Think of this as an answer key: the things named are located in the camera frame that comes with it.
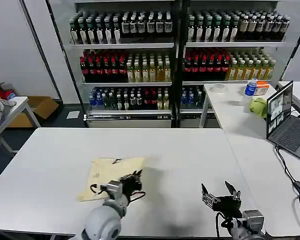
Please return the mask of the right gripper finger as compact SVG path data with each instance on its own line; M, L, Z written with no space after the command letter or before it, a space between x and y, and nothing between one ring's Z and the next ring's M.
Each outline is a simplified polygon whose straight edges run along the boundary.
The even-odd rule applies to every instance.
M229 193L233 197L233 199L234 200L240 200L241 199L241 191L240 190L237 191L235 189L235 187L227 181L225 181L224 183L225 183Z
M203 183L201 183L201 192L202 192L202 201L207 206L213 206L214 203L217 202L217 199L208 192L208 190L206 189Z

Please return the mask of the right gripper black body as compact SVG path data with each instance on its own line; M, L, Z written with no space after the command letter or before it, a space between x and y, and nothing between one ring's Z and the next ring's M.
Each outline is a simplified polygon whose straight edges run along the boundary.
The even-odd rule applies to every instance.
M225 218L242 218L241 204L240 199L234 199L232 196L219 196L212 203L212 210L222 213Z

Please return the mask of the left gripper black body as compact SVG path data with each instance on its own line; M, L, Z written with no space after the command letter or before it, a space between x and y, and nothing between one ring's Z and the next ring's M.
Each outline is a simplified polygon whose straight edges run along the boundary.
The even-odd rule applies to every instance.
M120 182L122 183L122 193L127 198L130 198L135 191L142 189L142 183L134 178L121 179Z

